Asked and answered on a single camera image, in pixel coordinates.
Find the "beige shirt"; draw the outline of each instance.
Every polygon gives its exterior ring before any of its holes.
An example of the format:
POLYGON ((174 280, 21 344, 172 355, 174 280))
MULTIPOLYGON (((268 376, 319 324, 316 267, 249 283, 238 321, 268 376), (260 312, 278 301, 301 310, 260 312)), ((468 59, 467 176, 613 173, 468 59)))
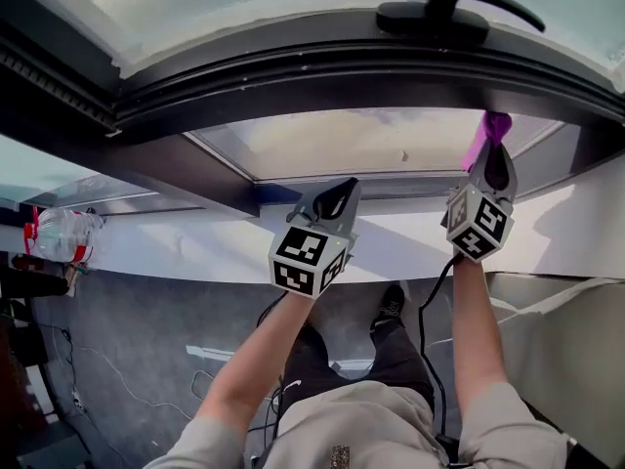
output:
MULTIPOLYGON (((358 382, 292 405, 265 469, 327 469, 337 446, 349 447, 354 469, 439 469, 448 461, 432 424, 428 404, 411 389, 358 382)), ((244 446, 231 428, 196 418, 146 469, 238 469, 244 446)), ((535 420, 511 385, 500 383, 469 408, 460 456, 477 469, 561 469, 566 440, 535 420)))

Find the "person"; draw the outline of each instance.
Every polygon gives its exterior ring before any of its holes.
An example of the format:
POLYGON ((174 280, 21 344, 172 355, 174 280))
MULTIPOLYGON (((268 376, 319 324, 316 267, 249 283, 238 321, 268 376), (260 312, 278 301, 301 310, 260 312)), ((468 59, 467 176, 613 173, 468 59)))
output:
MULTIPOLYGON (((535 420, 508 383, 481 265, 460 261, 453 290, 460 459, 480 469, 564 468, 564 435, 535 420)), ((445 467, 434 390, 401 322, 403 302, 399 287, 387 291, 371 325, 375 360, 364 379, 351 381, 328 367, 323 340, 306 324, 314 301, 286 295, 217 374, 174 447, 146 468, 243 467, 250 423, 283 370, 278 436, 257 467, 445 467)))

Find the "purple object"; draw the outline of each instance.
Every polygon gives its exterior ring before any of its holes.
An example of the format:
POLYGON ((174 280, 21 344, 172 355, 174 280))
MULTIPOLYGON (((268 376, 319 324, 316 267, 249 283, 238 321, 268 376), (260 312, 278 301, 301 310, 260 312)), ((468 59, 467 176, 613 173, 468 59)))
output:
POLYGON ((476 162, 479 150, 484 145, 486 138, 490 139, 495 146, 499 146, 506 134, 512 127, 512 118, 508 113, 486 111, 481 117, 476 136, 473 138, 471 147, 467 150, 460 162, 460 168, 469 172, 476 162))

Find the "black window handle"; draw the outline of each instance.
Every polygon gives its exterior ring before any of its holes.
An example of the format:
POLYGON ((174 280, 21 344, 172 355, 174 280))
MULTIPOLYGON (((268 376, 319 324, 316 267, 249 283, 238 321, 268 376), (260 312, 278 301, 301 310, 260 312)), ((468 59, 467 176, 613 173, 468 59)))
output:
MULTIPOLYGON (((426 16, 433 20, 450 21, 456 10, 459 0, 428 0, 426 4, 426 16)), ((523 5, 514 0, 478 0, 495 7, 499 7, 504 11, 514 14, 525 22, 531 24, 538 31, 545 31, 545 23, 534 13, 526 9, 523 5)))

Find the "window handle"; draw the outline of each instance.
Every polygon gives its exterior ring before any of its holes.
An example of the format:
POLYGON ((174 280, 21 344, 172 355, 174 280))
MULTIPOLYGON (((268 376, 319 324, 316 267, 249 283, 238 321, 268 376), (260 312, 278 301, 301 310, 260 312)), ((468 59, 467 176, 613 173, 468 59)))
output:
MULTIPOLYGON (((426 4, 426 16, 440 21, 451 21, 456 5, 460 0, 428 0, 426 4)), ((510 14, 514 14, 528 24, 531 24, 541 33, 545 31, 545 23, 533 12, 514 0, 478 0, 486 4, 494 5, 510 14)))
MULTIPOLYGON (((383 31, 419 39, 453 41, 479 45, 484 43, 490 24, 475 12, 456 9, 460 0, 389 2, 378 7, 376 22, 383 31)), ((528 22, 538 31, 545 23, 514 0, 478 0, 503 9, 528 22)))

